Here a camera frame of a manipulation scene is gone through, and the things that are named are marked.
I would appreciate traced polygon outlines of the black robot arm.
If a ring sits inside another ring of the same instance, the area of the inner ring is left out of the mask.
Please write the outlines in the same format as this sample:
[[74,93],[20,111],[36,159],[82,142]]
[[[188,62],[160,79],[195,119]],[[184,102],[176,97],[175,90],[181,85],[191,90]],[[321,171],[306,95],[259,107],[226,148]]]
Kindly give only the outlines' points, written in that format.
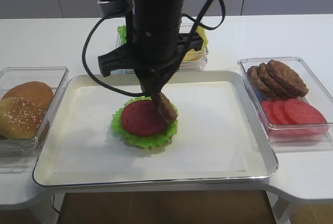
[[186,53],[201,50],[198,33],[180,33],[184,0],[98,0],[105,19],[125,17],[126,43],[98,57],[104,77],[112,71],[134,70],[142,92],[116,92],[132,96],[158,94],[178,71]]

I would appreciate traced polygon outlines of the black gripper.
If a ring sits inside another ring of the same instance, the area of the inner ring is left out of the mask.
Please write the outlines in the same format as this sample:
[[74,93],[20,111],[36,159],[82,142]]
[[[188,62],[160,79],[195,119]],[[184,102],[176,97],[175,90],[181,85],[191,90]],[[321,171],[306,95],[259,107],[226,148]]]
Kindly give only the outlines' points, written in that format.
[[180,22],[126,23],[126,43],[98,56],[101,74],[107,77],[114,70],[134,69],[142,92],[157,107],[157,96],[171,73],[171,66],[166,66],[179,58],[189,39],[189,33],[179,33],[180,26]]

